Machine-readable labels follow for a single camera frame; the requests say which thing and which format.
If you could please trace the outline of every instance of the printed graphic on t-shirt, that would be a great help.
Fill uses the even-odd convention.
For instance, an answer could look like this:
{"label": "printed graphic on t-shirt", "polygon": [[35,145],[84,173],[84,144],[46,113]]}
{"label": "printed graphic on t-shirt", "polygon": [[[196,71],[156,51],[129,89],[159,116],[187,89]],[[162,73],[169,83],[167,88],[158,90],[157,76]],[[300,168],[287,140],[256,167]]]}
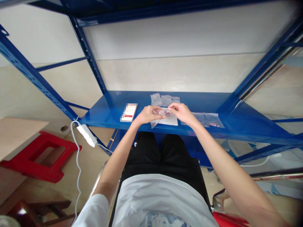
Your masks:
{"label": "printed graphic on t-shirt", "polygon": [[191,227],[180,217],[160,212],[148,212],[140,227]]}

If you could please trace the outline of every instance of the white cable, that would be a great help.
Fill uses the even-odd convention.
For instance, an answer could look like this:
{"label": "white cable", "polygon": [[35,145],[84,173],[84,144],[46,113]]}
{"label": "white cable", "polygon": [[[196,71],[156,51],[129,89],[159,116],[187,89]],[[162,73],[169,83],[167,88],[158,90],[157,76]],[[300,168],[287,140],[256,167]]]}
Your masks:
{"label": "white cable", "polygon": [[101,145],[101,144],[98,144],[98,143],[97,143],[97,145],[103,147],[105,150],[108,150],[110,153],[113,153],[111,150],[107,149],[105,146],[103,146],[103,145]]}
{"label": "white cable", "polygon": [[260,163],[260,164],[256,164],[256,165],[251,165],[251,166],[246,166],[246,165],[240,165],[241,167],[255,167],[255,166],[261,166],[263,164],[265,164],[267,161],[269,160],[269,156],[266,157],[265,161]]}
{"label": "white cable", "polygon": [[78,200],[80,198],[80,195],[81,195],[81,190],[80,190],[80,187],[79,187],[79,179],[80,179],[80,174],[81,174],[81,168],[79,166],[79,162],[78,162],[78,157],[79,157],[79,152],[80,152],[80,147],[76,141],[76,138],[75,138],[75,134],[74,134],[74,129],[73,129],[73,123],[77,122],[78,125],[81,125],[80,122],[78,122],[77,120],[74,120],[72,121],[72,123],[70,123],[70,129],[72,131],[72,135],[73,135],[73,139],[75,141],[75,144],[77,145],[77,148],[78,148],[78,151],[77,151],[77,156],[76,156],[76,163],[77,163],[77,166],[78,166],[78,169],[79,169],[79,175],[78,175],[78,179],[77,179],[77,188],[78,188],[78,191],[79,191],[79,195],[78,195],[78,198],[77,198],[77,201],[76,201],[76,205],[75,205],[75,219],[72,223],[72,225],[75,223],[76,219],[77,219],[77,205],[78,205]]}

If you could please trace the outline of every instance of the wooden board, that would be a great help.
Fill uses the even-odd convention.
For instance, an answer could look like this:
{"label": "wooden board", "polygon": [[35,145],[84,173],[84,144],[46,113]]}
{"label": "wooden board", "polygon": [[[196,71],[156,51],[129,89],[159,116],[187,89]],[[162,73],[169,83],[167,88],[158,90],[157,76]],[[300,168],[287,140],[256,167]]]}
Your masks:
{"label": "wooden board", "polygon": [[15,151],[49,122],[5,117],[0,120],[0,161],[14,157]]}

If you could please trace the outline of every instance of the black pants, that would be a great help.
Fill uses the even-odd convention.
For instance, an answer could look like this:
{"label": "black pants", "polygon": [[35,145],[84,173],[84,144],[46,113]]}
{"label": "black pants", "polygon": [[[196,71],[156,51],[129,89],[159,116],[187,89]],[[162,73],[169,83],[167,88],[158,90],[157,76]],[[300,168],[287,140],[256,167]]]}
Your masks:
{"label": "black pants", "polygon": [[210,209],[203,177],[194,167],[193,159],[186,150],[180,136],[167,134],[160,151],[155,135],[152,132],[139,132],[136,142],[137,145],[129,154],[121,175],[109,226],[112,225],[122,182],[129,177],[139,174],[159,173],[181,180],[198,191]]}

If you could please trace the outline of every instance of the person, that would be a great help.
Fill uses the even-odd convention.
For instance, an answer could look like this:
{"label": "person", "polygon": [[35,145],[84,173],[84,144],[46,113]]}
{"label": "person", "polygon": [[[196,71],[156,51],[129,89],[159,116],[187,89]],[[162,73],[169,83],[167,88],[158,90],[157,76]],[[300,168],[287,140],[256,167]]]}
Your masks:
{"label": "person", "polygon": [[[107,226],[109,204],[121,177],[112,226],[218,226],[207,205],[205,185],[177,135],[166,135],[159,151],[151,132],[142,124],[165,116],[147,106],[131,123],[109,158],[91,198],[74,226]],[[264,192],[215,141],[183,103],[168,110],[189,125],[200,141],[216,174],[234,204],[251,226],[288,226]]]}

